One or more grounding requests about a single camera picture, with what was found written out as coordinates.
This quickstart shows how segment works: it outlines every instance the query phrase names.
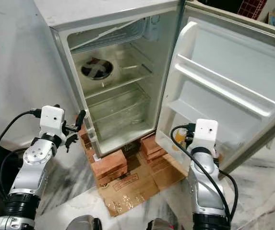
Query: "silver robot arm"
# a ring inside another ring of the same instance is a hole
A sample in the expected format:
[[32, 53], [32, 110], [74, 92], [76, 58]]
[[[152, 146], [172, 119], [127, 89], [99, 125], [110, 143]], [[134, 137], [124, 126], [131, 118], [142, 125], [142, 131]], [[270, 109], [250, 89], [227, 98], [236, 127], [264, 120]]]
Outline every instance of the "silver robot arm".
[[[188, 150], [212, 177], [223, 194], [223, 187], [218, 179], [219, 168], [214, 163], [218, 158], [214, 149], [218, 123], [214, 120], [198, 119], [194, 129], [193, 141]], [[230, 223], [218, 191], [200, 167], [191, 161], [189, 172], [191, 185], [191, 205], [194, 230], [229, 230]]]
[[59, 146], [69, 145], [77, 138], [69, 138], [69, 130], [81, 129], [85, 111], [81, 111], [75, 126], [67, 126], [63, 109], [44, 106], [40, 117], [40, 138], [24, 152], [23, 165], [18, 172], [8, 194], [3, 216], [0, 217], [0, 230], [33, 230], [36, 209], [47, 184], [52, 167], [51, 159]]

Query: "marble floor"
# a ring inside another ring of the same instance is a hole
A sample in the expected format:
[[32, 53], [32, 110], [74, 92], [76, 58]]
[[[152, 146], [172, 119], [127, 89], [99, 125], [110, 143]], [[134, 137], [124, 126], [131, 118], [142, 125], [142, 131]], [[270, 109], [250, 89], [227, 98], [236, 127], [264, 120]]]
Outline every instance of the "marble floor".
[[[95, 188], [83, 150], [72, 146], [70, 153], [56, 156], [56, 168], [40, 203], [36, 229], [66, 229], [77, 216], [100, 217], [104, 230], [145, 229], [155, 217], [169, 220], [175, 229], [191, 229], [191, 205], [186, 180], [155, 195], [118, 217], [111, 218]], [[238, 183], [239, 203], [233, 230], [275, 230], [275, 139], [271, 149], [263, 147], [231, 174]], [[226, 200], [233, 202], [232, 184], [223, 181]]]

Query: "cardboard sheet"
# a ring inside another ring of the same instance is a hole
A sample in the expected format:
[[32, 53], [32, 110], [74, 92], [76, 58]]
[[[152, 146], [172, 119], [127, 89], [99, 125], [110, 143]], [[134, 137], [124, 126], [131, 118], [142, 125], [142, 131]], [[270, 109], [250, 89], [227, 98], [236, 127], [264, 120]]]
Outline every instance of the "cardboard sheet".
[[98, 187], [111, 216], [127, 212], [187, 176], [187, 172], [169, 154], [150, 163], [140, 152], [131, 152], [126, 158], [128, 173]]

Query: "refrigerator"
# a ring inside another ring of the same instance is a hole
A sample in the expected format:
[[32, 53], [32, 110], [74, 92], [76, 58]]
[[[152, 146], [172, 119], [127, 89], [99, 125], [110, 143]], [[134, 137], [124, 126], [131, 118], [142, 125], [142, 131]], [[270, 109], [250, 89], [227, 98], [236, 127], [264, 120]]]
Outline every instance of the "refrigerator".
[[275, 136], [274, 27], [197, 1], [35, 3], [97, 157], [156, 131], [188, 167], [171, 129], [213, 119], [230, 172]]

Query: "open refrigerator door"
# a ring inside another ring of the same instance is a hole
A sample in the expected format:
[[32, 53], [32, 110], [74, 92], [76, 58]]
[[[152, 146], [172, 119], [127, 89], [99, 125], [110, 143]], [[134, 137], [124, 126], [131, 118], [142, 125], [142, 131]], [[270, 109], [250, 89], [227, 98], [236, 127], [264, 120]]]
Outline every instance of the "open refrigerator door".
[[188, 169], [171, 129], [216, 120], [221, 169], [230, 172], [275, 136], [275, 35], [188, 5], [184, 18], [155, 140]]

